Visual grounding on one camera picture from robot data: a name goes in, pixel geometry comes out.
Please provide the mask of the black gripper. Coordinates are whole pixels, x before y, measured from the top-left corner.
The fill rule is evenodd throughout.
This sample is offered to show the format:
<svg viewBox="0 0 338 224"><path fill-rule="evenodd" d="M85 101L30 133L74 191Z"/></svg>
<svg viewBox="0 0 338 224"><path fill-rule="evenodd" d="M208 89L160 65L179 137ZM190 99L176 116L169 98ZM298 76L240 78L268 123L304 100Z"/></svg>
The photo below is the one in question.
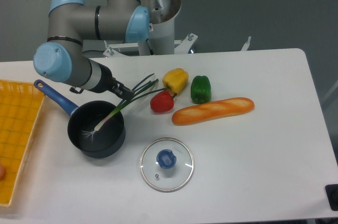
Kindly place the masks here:
<svg viewBox="0 0 338 224"><path fill-rule="evenodd" d="M131 100L135 94L133 90L119 83L112 76L110 69L103 65L92 65L88 81L79 88L80 90L77 90L77 87L71 87L69 91L75 94L81 94L84 90L95 93L110 91L124 100Z"/></svg>

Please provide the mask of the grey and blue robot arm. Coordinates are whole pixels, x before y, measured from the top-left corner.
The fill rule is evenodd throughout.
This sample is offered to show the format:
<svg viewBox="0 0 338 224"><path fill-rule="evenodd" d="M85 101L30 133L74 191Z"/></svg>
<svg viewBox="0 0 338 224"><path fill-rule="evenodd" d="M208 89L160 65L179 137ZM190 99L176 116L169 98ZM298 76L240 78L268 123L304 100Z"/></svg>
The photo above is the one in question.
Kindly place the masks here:
<svg viewBox="0 0 338 224"><path fill-rule="evenodd" d="M83 42L143 42L150 24L141 0L107 0L104 6L86 6L84 0L51 0L48 38L36 50L34 69L54 82L96 93L110 91L131 100L134 92L117 81L109 68L83 56Z"/></svg>

